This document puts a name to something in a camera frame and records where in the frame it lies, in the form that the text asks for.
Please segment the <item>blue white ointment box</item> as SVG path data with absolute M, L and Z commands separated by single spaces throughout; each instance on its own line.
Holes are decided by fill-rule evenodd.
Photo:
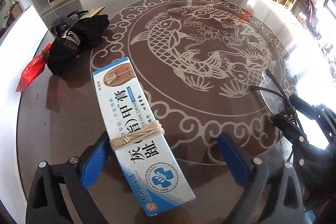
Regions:
M 93 80 L 110 146 L 146 215 L 194 200 L 130 59 L 95 71 Z

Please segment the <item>red snack packet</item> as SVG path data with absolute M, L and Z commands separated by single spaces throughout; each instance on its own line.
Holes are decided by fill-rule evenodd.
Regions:
M 31 84 L 45 69 L 45 66 L 49 59 L 49 52 L 52 46 L 52 42 L 48 43 L 41 54 L 36 55 L 23 69 L 21 78 L 18 82 L 16 92 L 22 93 L 26 87 Z

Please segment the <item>black velvet pouch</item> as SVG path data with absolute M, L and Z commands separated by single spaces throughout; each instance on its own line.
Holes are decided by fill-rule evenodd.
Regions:
M 82 52 L 102 43 L 109 26 L 107 14 L 82 18 L 51 44 L 47 66 L 53 75 L 61 76 Z

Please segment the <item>white box with brown bottom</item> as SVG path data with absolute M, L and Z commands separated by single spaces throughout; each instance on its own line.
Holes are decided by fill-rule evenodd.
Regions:
M 24 223 L 27 200 L 17 157 L 17 120 L 21 73 L 48 31 L 34 5 L 1 38 L 1 202 L 16 223 Z

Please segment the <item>black hair clip bundle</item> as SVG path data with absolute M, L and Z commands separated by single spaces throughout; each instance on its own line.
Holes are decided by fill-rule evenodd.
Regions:
M 67 16 L 63 16 L 54 20 L 50 28 L 51 34 L 53 34 L 55 37 L 62 36 L 66 30 L 73 26 L 75 22 L 77 22 L 87 13 L 88 10 L 79 11 L 79 9 L 76 9 Z

